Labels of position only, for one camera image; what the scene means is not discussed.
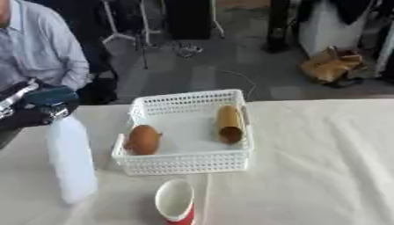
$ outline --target paper cup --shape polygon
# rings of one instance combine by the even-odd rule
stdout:
[[[194,222],[194,189],[181,179],[164,183],[157,191],[157,211],[171,225],[192,225]]]

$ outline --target man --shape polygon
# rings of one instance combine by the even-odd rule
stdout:
[[[0,91],[38,78],[78,90],[89,66],[64,20],[42,5],[0,0]]]

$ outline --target floor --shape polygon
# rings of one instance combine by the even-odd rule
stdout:
[[[373,79],[340,90],[313,83],[299,69],[306,56],[298,47],[280,54],[260,50],[266,37],[264,15],[262,10],[220,12],[226,38],[214,31],[211,40],[196,41],[204,51],[191,58],[176,56],[171,45],[156,37],[161,47],[147,50],[148,69],[133,43],[110,42],[113,66],[120,73],[115,104],[140,96],[217,89],[243,90],[247,101],[394,97],[394,86]]]

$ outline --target toilet paper roll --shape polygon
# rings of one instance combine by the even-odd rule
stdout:
[[[226,144],[241,141],[244,134],[238,109],[225,105],[219,109],[216,118],[216,134],[219,140]]]

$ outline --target white plastic bottle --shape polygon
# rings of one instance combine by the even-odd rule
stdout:
[[[89,139],[81,122],[72,115],[55,121],[47,147],[66,203],[75,204],[97,191]]]

